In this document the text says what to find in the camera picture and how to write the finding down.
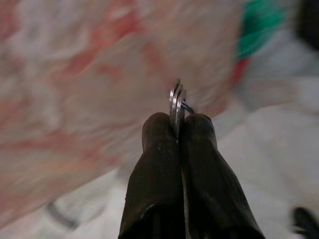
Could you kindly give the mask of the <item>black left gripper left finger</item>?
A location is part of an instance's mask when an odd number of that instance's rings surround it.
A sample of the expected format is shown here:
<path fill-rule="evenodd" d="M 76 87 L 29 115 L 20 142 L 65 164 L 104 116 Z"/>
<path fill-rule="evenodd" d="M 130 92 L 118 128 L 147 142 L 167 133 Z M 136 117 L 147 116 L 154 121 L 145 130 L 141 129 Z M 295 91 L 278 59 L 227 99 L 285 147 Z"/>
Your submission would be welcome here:
<path fill-rule="evenodd" d="M 183 238 L 183 186 L 179 147 L 169 116 L 144 123 L 143 153 L 128 182 L 120 239 Z"/>

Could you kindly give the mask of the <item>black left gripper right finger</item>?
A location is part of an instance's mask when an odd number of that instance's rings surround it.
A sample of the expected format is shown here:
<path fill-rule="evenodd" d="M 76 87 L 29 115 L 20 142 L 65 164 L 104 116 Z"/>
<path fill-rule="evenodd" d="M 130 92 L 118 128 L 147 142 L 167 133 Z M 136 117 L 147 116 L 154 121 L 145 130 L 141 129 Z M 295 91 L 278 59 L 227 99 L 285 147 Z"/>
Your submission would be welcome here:
<path fill-rule="evenodd" d="M 222 157 L 212 120 L 189 115 L 179 139 L 192 239 L 264 238 L 241 184 Z"/>

